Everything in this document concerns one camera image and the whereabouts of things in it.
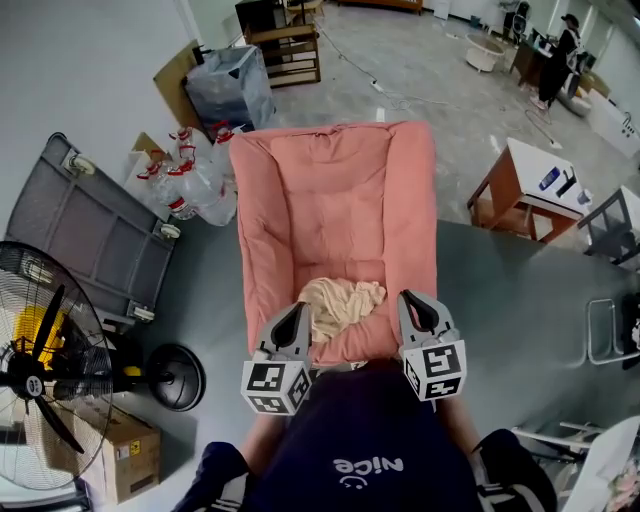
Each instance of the cream cloth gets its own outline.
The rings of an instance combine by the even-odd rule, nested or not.
[[[346,279],[320,277],[307,283],[298,300],[311,308],[311,339],[323,343],[370,314],[386,294],[375,281],[353,284]]]

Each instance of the fan base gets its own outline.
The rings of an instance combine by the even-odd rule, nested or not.
[[[151,354],[147,379],[154,398],[176,412],[188,411],[198,405],[206,387],[200,361],[180,345],[162,345]]]

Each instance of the fan guard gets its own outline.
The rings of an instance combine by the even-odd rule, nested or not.
[[[0,476],[47,490],[81,475],[101,448],[112,391],[102,327],[77,281],[42,251],[0,242]],[[8,444],[10,430],[27,444]]]

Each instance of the navy t-shirt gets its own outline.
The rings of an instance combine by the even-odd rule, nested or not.
[[[191,489],[174,511],[482,512],[555,506],[551,483],[513,434],[494,432],[470,461],[432,405],[417,399],[400,366],[387,363],[318,378],[259,478],[232,445],[208,445]]]

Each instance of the white tub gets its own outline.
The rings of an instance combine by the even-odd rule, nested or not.
[[[626,117],[595,89],[589,91],[591,112],[587,116],[591,129],[624,156],[631,158],[640,149],[640,136]]]

